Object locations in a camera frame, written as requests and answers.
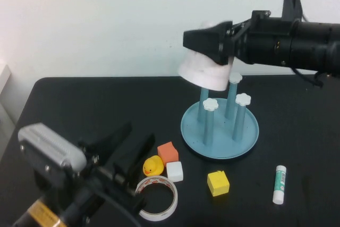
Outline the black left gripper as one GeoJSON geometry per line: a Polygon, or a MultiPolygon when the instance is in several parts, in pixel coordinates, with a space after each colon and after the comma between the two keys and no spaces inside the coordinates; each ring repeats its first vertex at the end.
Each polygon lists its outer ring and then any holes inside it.
{"type": "Polygon", "coordinates": [[[63,170],[68,183],[61,193],[66,215],[93,215],[105,202],[124,214],[139,214],[145,205],[143,195],[135,190],[139,171],[156,139],[151,133],[124,155],[115,156],[114,151],[131,131],[129,121],[91,145],[62,144],[67,152],[63,170]]]}

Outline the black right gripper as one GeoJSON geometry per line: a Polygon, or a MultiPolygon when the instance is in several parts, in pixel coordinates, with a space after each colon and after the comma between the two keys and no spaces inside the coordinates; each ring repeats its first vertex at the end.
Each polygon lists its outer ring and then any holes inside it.
{"type": "Polygon", "coordinates": [[[246,64],[288,65],[294,29],[294,20],[271,18],[269,11],[253,11],[243,23],[225,21],[185,31],[183,47],[219,65],[227,65],[228,57],[246,64]]]}

